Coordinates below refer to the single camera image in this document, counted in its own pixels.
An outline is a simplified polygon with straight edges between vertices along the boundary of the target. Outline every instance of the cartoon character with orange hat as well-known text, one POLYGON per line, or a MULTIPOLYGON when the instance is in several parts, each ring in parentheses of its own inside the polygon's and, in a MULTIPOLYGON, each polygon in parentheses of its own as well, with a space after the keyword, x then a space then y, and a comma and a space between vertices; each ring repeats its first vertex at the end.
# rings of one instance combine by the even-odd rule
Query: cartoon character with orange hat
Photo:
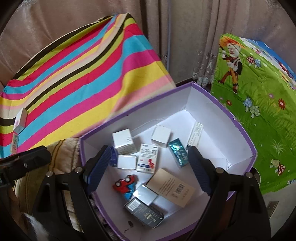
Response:
POLYGON ((226 60, 229 70, 221 80, 218 80, 218 82, 224 84, 226 78, 231 75, 233 92, 237 94, 238 76, 242 73, 242 61, 240 60, 239 52, 241 48, 244 48, 244 46, 226 36, 220 38, 219 44, 220 48, 222 49, 222 59, 226 60), (225 47, 227 47, 230 56, 228 56, 227 52, 224 50, 225 47))

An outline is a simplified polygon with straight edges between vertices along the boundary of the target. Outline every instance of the black box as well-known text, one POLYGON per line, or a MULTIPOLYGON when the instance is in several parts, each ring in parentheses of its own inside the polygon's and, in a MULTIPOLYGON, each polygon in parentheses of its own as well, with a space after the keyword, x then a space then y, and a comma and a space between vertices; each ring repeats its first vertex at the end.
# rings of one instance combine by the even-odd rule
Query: black box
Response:
POLYGON ((158 226, 164 219, 164 216, 161 212, 151 206, 146 206, 137 198, 130 200, 124 205, 124 207, 138 220, 151 228, 158 226))

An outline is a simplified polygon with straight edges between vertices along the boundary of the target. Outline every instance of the toy car wheel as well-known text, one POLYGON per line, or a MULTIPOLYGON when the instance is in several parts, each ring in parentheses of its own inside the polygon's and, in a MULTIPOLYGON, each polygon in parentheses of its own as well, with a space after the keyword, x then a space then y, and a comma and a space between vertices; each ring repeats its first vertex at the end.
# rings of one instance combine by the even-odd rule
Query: toy car wheel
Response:
POLYGON ((125 181, 126 181, 127 183, 129 183, 129 182, 131 181, 130 176, 131 176, 131 175, 128 175, 128 176, 125 178, 125 181))
POLYGON ((121 182, 120 181, 116 182, 115 183, 115 186, 120 187, 121 186, 121 182))

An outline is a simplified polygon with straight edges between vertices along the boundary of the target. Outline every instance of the green fabric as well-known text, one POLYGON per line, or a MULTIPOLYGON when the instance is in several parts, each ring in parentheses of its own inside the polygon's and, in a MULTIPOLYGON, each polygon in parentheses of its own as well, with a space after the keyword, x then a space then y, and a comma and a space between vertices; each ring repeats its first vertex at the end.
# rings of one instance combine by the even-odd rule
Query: green fabric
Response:
POLYGON ((243 46, 239 50, 243 67, 238 75, 238 93, 233 91, 231 75, 224 84, 218 82, 230 69, 221 56, 222 48, 229 55, 228 48, 220 46, 211 94, 232 112, 255 144, 258 157, 254 167, 261 176, 261 192, 277 191, 296 178, 296 93, 293 81, 272 61, 262 57, 262 53, 259 55, 247 47, 248 43, 243 39, 231 34, 221 36, 225 37, 243 46), (259 66, 255 68, 255 64, 247 61, 250 56, 260 60, 259 66), (244 106, 248 97, 252 101, 251 108, 244 106), (260 115, 256 116, 258 113, 255 112, 252 117, 250 109, 254 112, 255 106, 258 106, 260 115))

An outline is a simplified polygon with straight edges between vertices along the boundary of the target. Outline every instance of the silver bolt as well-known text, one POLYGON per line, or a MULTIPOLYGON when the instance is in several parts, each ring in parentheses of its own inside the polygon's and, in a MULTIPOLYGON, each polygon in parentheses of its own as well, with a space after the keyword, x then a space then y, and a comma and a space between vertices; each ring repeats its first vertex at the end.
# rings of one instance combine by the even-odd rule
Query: silver bolt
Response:
POLYGON ((250 172, 247 172, 247 173, 246 173, 246 177, 247 177, 247 178, 252 178, 252 177, 253 177, 253 174, 250 173, 250 172))
POLYGON ((52 175, 53 175, 53 171, 49 171, 49 172, 46 173, 47 177, 51 177, 52 175))
POLYGON ((75 172, 76 172, 76 173, 80 173, 80 172, 82 172, 82 170, 83 170, 82 167, 77 167, 77 168, 75 168, 75 172))
POLYGON ((216 173, 222 174, 224 172, 223 168, 217 167, 216 168, 216 173))

